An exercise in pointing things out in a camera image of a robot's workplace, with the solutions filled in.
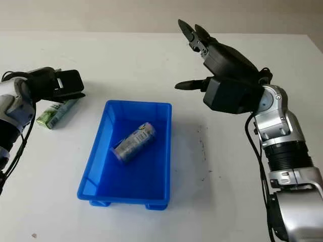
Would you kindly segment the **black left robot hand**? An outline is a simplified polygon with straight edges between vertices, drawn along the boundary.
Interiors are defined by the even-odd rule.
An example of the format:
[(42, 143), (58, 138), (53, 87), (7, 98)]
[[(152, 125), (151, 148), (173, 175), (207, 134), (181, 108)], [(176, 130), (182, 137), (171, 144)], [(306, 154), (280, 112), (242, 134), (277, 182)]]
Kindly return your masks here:
[(85, 97), (84, 85), (77, 70), (55, 70), (44, 67), (31, 71), (26, 83), (36, 102), (64, 102)]

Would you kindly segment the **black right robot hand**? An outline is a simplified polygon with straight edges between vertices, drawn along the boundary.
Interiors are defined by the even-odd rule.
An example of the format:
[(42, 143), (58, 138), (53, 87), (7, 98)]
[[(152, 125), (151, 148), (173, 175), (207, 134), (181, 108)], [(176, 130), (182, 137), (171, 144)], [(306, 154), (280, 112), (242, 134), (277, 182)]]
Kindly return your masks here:
[(178, 25), (188, 40), (190, 48), (199, 53), (203, 65), (214, 77), (222, 80), (235, 80), (251, 85), (269, 84), (273, 74), (269, 68), (258, 68), (235, 48), (219, 42), (203, 27), (191, 27), (179, 19)]

